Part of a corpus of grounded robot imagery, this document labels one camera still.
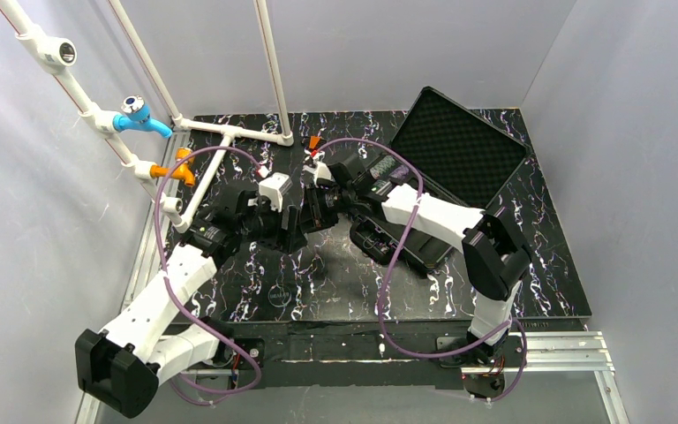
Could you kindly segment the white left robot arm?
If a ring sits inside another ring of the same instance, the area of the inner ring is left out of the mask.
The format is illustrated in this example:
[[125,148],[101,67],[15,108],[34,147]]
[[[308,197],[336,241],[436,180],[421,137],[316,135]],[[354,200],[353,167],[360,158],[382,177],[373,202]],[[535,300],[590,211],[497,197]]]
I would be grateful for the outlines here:
[[229,334],[192,324],[167,340],[162,334],[192,295],[244,243],[258,242],[290,253],[305,246],[300,208],[274,207],[255,190],[228,189],[214,205],[201,209],[174,246],[166,269],[98,332],[84,330],[74,351],[79,388],[126,418],[139,416],[159,386],[203,360],[212,359]]

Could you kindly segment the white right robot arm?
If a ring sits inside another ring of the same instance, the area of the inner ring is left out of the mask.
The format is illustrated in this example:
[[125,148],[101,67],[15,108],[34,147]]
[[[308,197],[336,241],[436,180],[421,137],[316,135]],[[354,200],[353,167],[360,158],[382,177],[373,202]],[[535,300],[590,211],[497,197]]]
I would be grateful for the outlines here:
[[509,335],[516,292],[531,266],[531,248],[504,208],[470,208],[433,197],[420,185],[374,175],[362,164],[306,161],[313,178],[305,187],[305,206],[315,229],[323,216],[345,212],[402,226],[389,266],[396,264],[412,231],[422,232],[463,255],[469,283],[477,293],[466,344],[430,354],[442,359],[470,353],[480,360],[496,356]]

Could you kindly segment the black poker set case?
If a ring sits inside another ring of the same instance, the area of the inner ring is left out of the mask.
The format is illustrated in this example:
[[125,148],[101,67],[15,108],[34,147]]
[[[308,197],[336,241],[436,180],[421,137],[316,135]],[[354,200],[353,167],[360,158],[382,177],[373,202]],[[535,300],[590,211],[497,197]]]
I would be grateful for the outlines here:
[[[531,149],[432,87],[424,87],[388,143],[425,179],[426,193],[466,207],[489,208]],[[384,151],[361,159],[369,170]],[[352,217],[350,240],[380,265],[388,265],[403,225]],[[400,253],[420,274],[437,269],[455,250],[411,229]]]

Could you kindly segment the purple poker chip stack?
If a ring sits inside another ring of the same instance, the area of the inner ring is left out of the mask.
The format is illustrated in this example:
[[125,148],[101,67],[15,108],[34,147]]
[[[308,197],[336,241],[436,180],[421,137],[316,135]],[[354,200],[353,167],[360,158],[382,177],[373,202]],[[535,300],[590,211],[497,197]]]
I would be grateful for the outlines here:
[[404,184],[407,182],[411,177],[413,177],[413,173],[410,171],[410,169],[405,166],[405,165],[399,165],[396,169],[391,171],[388,176],[391,180],[394,181],[399,181],[401,184]]

